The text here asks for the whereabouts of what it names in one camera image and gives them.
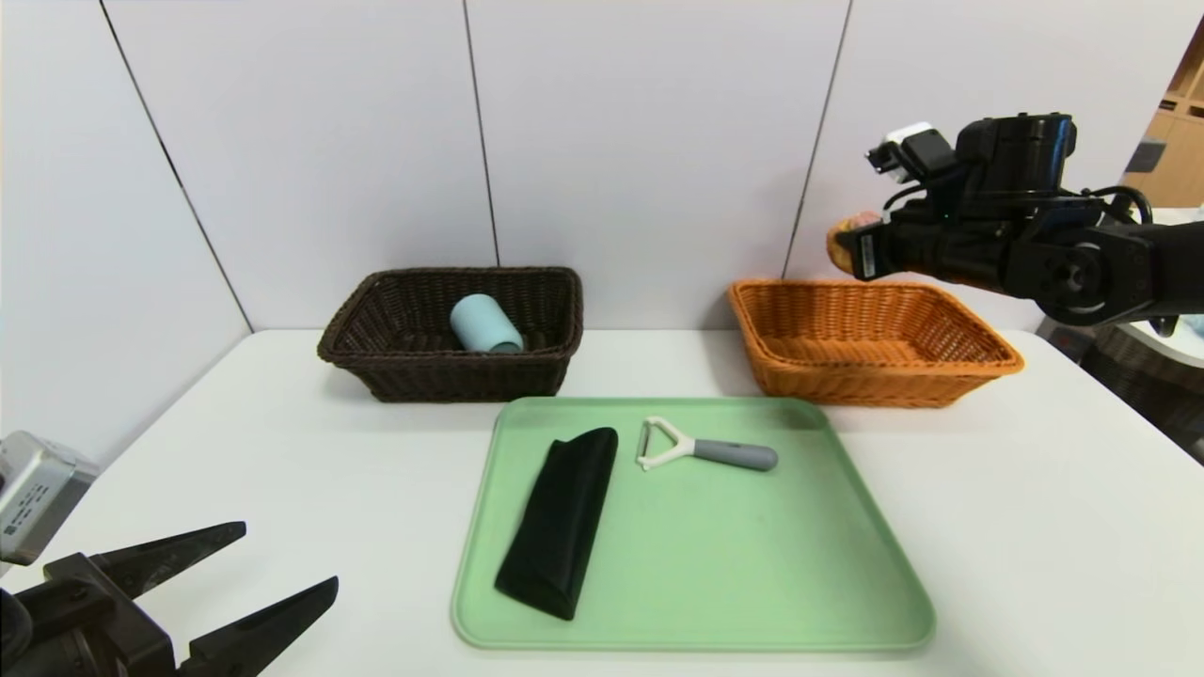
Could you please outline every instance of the green tray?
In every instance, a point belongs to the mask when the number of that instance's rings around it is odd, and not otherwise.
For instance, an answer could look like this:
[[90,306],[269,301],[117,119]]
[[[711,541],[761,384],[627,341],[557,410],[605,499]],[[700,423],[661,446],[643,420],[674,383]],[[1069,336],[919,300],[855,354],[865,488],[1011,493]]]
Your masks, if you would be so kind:
[[[683,458],[644,472],[641,422],[766,445],[769,472]],[[572,622],[494,589],[553,440],[619,431]],[[669,447],[657,438],[650,453]],[[824,413],[799,400],[530,398],[502,410],[452,618],[490,649],[822,652],[925,643],[932,602]]]

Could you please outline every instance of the orange wicker basket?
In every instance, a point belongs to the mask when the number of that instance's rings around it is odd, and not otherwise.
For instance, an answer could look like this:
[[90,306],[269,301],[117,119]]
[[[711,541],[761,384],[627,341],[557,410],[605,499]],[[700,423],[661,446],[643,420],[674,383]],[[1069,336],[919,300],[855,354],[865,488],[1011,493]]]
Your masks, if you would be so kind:
[[761,389],[830,405],[944,407],[1025,361],[928,284],[737,282],[728,299]]

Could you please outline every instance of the black robotic arm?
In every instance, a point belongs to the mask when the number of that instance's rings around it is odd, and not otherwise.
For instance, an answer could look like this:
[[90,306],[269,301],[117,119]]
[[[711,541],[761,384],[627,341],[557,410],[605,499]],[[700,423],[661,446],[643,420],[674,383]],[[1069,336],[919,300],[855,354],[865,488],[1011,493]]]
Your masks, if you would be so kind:
[[886,202],[880,223],[837,235],[850,272],[921,272],[1032,299],[1072,325],[1150,319],[1168,335],[1178,316],[1204,313],[1204,222],[1153,224],[1145,196],[1127,187],[1066,190],[1075,137],[1061,113],[981,119],[956,148],[926,124],[887,135],[867,159],[915,184]]

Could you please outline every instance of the folded black cloth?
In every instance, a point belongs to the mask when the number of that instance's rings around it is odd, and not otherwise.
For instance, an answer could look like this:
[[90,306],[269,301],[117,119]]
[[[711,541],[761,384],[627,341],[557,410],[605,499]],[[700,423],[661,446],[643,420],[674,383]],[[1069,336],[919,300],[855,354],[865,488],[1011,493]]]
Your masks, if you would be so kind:
[[573,619],[618,447],[613,428],[551,443],[495,588],[527,606]]

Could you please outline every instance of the table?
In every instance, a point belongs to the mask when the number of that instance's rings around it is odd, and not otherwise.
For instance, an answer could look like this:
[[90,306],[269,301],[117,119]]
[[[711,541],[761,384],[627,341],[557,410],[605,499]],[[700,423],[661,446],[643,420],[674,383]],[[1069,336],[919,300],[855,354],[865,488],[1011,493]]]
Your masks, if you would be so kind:
[[[337,573],[267,675],[1204,675],[1204,467],[1037,336],[948,410],[827,407],[937,608],[889,655],[483,652],[452,629],[500,405],[382,405],[318,331],[248,337],[100,478],[42,563],[244,519],[142,597],[187,641]],[[739,335],[588,331],[562,395],[750,395]],[[14,570],[19,590],[39,571]]]
[[1117,326],[1161,355],[1187,366],[1204,369],[1204,336],[1187,326],[1182,319],[1175,325],[1175,331],[1170,336],[1158,336],[1149,322],[1133,322]]

